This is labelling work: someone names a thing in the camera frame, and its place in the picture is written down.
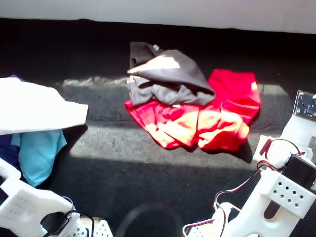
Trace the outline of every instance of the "blue cloth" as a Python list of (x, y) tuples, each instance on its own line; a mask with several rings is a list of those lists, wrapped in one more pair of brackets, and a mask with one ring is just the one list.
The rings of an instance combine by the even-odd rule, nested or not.
[(18, 146), (11, 144), (12, 134), (0, 136), (0, 158), (20, 170)]
[(11, 143), (20, 147), (21, 170), (33, 187), (50, 176), (57, 153), (67, 144), (62, 130), (13, 134)]

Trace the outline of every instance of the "circuit board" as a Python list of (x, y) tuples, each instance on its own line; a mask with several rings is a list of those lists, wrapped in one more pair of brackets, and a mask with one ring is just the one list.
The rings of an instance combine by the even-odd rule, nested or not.
[(316, 121), (316, 94), (298, 90), (293, 113)]

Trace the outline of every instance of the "dark blue fabric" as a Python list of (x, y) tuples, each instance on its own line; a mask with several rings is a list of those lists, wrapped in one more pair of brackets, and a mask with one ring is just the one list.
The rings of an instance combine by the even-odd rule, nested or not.
[(12, 134), (0, 136), (0, 158), (20, 170), (19, 151), (20, 148), (11, 145)]

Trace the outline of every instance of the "light blue fabric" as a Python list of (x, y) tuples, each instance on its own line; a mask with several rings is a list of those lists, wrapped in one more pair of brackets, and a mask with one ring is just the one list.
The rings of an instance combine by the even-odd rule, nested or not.
[(23, 176), (36, 187), (50, 176), (55, 157), (67, 142), (62, 130), (52, 130), (13, 134), (11, 144), (20, 147)]

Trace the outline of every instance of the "white wall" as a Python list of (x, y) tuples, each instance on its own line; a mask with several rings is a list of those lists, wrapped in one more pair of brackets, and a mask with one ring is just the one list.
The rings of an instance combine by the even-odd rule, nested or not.
[(316, 0), (0, 0), (0, 17), (316, 33)]

